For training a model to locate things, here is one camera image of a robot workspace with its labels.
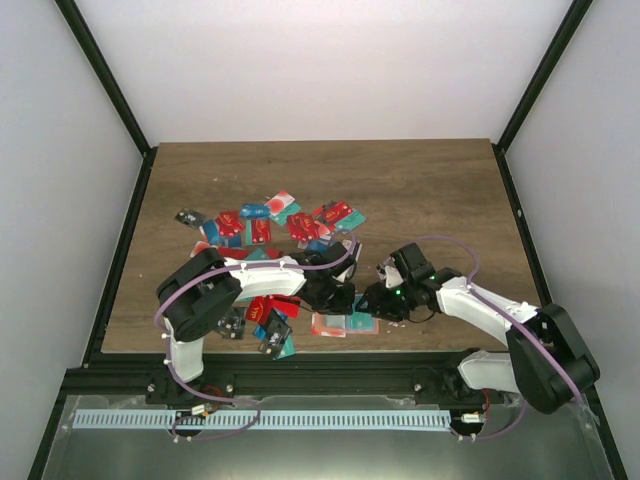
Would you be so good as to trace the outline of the pink leather card holder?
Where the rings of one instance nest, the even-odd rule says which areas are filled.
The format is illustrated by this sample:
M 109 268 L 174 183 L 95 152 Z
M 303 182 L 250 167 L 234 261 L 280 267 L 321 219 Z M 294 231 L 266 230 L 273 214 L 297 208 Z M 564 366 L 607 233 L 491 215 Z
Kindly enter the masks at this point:
M 349 335 L 377 335 L 379 322 L 370 313 L 354 310 L 348 315 L 313 313 L 311 334 L 321 337 L 345 338 Z

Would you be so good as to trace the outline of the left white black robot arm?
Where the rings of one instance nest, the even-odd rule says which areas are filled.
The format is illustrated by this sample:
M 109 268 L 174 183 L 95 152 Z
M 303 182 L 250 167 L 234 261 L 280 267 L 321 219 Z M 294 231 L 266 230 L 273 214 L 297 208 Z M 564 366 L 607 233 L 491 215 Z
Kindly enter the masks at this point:
M 184 404 L 203 395 L 204 337 L 238 301 L 280 295 L 297 297 L 315 312 L 349 313 L 355 286 L 339 277 L 354 267 L 355 247 L 355 241 L 335 242 L 321 252 L 263 261 L 224 257 L 207 248 L 191 258 L 156 290 L 154 322 L 168 342 L 170 393 Z

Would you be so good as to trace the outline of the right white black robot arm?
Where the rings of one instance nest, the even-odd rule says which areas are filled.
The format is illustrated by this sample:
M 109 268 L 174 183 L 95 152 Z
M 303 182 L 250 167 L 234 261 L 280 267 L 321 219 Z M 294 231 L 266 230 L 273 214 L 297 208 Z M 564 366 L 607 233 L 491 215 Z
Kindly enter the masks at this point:
M 557 304 L 539 307 L 510 300 L 454 269 L 436 269 L 415 243 L 393 252 L 379 275 L 355 310 L 400 322 L 426 307 L 462 320 L 506 347 L 504 353 L 472 353 L 445 376 L 445 393 L 455 402 L 468 402 L 480 389 L 490 389 L 518 393 L 538 412 L 552 414 L 580 401 L 600 379 L 589 347 Z

